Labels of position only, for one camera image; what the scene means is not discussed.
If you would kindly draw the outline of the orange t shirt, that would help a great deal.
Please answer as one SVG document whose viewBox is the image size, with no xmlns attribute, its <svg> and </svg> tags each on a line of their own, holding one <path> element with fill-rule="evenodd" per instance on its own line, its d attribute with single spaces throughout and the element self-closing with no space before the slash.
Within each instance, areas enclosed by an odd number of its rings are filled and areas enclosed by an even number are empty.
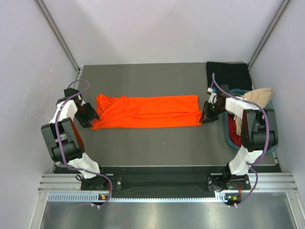
<svg viewBox="0 0 305 229">
<path fill-rule="evenodd" d="M 199 126 L 202 111 L 197 95 L 159 97 L 96 97 L 98 120 L 92 130 L 102 128 L 163 128 Z"/>
</svg>

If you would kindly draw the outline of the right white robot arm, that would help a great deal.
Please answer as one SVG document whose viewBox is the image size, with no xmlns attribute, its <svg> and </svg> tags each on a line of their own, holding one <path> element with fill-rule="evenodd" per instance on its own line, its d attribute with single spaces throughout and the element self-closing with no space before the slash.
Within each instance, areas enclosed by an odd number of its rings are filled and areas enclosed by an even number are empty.
<svg viewBox="0 0 305 229">
<path fill-rule="evenodd" d="M 248 174 L 256 160 L 265 156 L 267 150 L 278 143 L 275 111 L 264 109 L 240 96 L 233 96 L 222 88 L 207 89 L 209 100 L 204 102 L 200 123 L 219 119 L 219 114 L 228 112 L 239 117 L 241 124 L 241 147 L 235 158 L 229 162 L 222 177 L 226 188 L 235 188 L 240 179 Z"/>
</svg>

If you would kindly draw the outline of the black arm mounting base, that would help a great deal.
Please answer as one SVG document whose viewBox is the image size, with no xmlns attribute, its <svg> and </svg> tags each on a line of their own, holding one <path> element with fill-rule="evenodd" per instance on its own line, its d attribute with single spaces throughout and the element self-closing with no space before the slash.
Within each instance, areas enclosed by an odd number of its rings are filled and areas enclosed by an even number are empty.
<svg viewBox="0 0 305 229">
<path fill-rule="evenodd" d="M 214 191 L 249 191 L 248 175 L 225 180 L 224 166 L 103 167 L 112 181 L 113 198 L 212 197 Z"/>
</svg>

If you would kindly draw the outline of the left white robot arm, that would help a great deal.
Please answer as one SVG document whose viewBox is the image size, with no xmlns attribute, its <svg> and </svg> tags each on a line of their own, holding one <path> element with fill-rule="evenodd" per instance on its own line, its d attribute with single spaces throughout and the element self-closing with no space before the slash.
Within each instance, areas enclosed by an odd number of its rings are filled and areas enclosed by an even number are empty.
<svg viewBox="0 0 305 229">
<path fill-rule="evenodd" d="M 95 109 L 84 102 L 78 90 L 67 88 L 64 97 L 56 103 L 53 118 L 41 127 L 41 133 L 54 162 L 81 172 L 84 179 L 91 179 L 97 189 L 103 189 L 108 178 L 102 174 L 100 165 L 85 153 L 83 140 L 74 123 L 77 120 L 83 128 L 89 128 L 93 127 L 94 120 L 99 119 Z"/>
</svg>

